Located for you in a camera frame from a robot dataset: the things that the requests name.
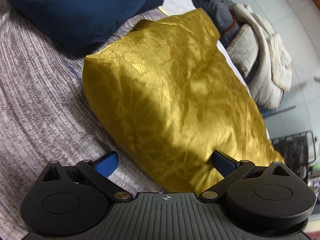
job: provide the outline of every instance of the yellow pillow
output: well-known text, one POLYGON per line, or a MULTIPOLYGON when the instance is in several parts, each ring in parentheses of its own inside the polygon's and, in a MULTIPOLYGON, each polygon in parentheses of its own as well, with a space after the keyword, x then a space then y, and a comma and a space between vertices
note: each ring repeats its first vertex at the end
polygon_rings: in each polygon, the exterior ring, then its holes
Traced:
POLYGON ((268 166, 283 161, 247 89, 217 48, 203 10, 142 20, 84 60, 90 108, 116 143, 171 192, 201 193, 222 177, 218 149, 268 166))

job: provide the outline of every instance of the blue pillow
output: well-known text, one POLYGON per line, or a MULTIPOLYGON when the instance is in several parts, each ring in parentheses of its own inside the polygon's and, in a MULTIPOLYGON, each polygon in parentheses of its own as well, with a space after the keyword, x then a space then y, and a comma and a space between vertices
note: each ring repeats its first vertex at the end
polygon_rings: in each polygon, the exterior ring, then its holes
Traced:
POLYGON ((163 0, 8 0, 35 26, 74 55, 85 55, 126 20, 163 0))

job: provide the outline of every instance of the triangular cutout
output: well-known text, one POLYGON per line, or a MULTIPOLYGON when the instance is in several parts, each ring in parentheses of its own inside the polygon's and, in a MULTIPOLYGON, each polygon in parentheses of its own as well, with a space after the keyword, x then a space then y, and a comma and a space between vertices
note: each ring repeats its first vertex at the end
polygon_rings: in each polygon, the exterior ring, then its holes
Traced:
POLYGON ((272 175, 276 175, 276 176, 290 176, 285 170, 284 168, 282 168, 281 166, 276 166, 275 169, 272 172, 272 175))
POLYGON ((44 179, 42 181, 52 181, 52 180, 59 180, 61 179, 59 172, 57 171, 56 167, 51 167, 51 169, 48 171, 48 173, 44 176, 44 179))

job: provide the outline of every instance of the gray patterned bedspread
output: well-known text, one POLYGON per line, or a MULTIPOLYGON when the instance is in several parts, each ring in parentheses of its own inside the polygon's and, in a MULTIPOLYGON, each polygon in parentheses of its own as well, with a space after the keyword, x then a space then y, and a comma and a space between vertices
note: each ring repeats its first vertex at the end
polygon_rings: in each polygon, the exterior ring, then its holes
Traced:
MULTIPOLYGON (((158 9, 131 18, 102 47, 128 33, 140 19, 158 20, 158 9)), ((50 160, 75 165, 95 160, 116 144, 91 113, 82 92, 83 58, 52 40, 0 0, 0 238, 27 231, 19 207, 50 160)), ((110 179, 134 195, 162 191, 121 151, 110 179)))

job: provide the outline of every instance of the crosshair symbol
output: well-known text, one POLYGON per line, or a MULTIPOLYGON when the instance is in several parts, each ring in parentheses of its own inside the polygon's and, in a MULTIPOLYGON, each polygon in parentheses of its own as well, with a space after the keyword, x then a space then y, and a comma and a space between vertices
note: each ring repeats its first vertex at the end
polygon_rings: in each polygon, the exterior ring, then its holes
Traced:
POLYGON ((171 197, 167 195, 167 196, 164 196, 163 199, 164 199, 164 200, 170 200, 171 197))

